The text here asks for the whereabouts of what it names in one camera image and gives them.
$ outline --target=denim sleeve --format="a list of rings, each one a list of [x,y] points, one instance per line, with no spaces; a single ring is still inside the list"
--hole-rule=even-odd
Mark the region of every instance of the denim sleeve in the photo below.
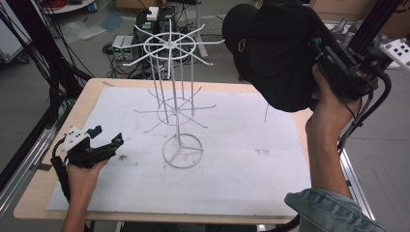
[[[320,188],[288,193],[285,203],[301,216],[300,231],[386,231],[352,199]]]

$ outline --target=white paper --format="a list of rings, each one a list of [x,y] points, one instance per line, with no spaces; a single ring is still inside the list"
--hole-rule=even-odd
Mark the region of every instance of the white paper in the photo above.
[[[165,95],[169,99],[172,92]],[[92,147],[109,143],[119,132],[125,143],[103,168],[88,210],[294,216],[283,199],[287,192],[309,188],[309,176],[291,114],[269,107],[265,122],[268,104],[258,93],[200,91],[194,105],[216,107],[196,109],[194,121],[180,127],[204,149],[197,165],[180,169],[162,156],[162,146],[176,127],[161,124],[145,132],[160,121],[158,114],[135,112],[157,110],[157,99],[147,89],[105,88],[84,130],[102,126]],[[57,185],[47,208],[67,207]]]

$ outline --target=human hand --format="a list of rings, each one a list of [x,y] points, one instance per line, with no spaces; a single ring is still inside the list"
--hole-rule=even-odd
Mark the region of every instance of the human hand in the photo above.
[[[313,110],[313,115],[307,121],[307,136],[320,136],[318,139],[323,139],[322,142],[330,140],[336,144],[340,132],[353,118],[353,113],[359,110],[361,101],[343,103],[332,91],[317,64],[313,66],[312,72],[318,84],[318,90],[312,97],[317,99],[318,103]]]
[[[90,169],[69,165],[71,199],[90,199],[100,171],[107,163],[108,159],[103,160]]]

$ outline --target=white wire rack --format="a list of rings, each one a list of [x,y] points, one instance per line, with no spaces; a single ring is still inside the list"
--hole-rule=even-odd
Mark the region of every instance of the white wire rack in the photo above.
[[[207,127],[201,125],[199,122],[193,119],[195,115],[195,110],[198,109],[209,109],[213,108],[216,105],[205,106],[205,107],[195,107],[194,105],[194,97],[196,94],[199,93],[200,88],[194,92],[193,82],[194,82],[194,74],[193,74],[193,60],[196,59],[199,62],[207,65],[213,66],[213,63],[209,63],[204,61],[203,59],[199,58],[194,54],[197,46],[199,44],[221,44],[224,40],[219,42],[196,42],[193,38],[195,33],[202,30],[204,25],[200,28],[191,31],[187,34],[182,34],[179,32],[172,31],[172,23],[169,19],[169,32],[160,33],[160,34],[151,34],[146,32],[135,25],[135,28],[150,36],[144,43],[134,44],[127,47],[136,47],[142,46],[145,55],[141,56],[137,60],[129,63],[124,64],[124,66],[132,66],[144,59],[150,59],[152,74],[153,74],[153,81],[155,86],[155,93],[150,93],[151,96],[157,99],[157,109],[153,111],[139,111],[136,110],[137,113],[157,113],[159,118],[159,122],[154,125],[152,128],[145,132],[150,132],[159,125],[165,124],[168,126],[174,126],[176,129],[175,135],[171,136],[168,140],[165,141],[162,147],[162,155],[166,162],[174,167],[177,168],[189,168],[197,165],[202,157],[204,149],[200,140],[194,136],[193,134],[189,133],[182,133],[180,130],[180,126],[188,123],[193,122],[199,125],[200,127],[206,129]],[[179,60],[180,63],[183,63],[183,60],[190,57],[190,95],[186,96],[186,89],[184,86],[184,70],[182,65],[181,67],[181,90],[177,91],[176,88],[176,81],[175,81],[175,71],[173,62]],[[160,60],[167,61],[167,77],[172,81],[172,97],[166,98],[163,87],[162,87],[162,79],[163,77],[160,75]]]

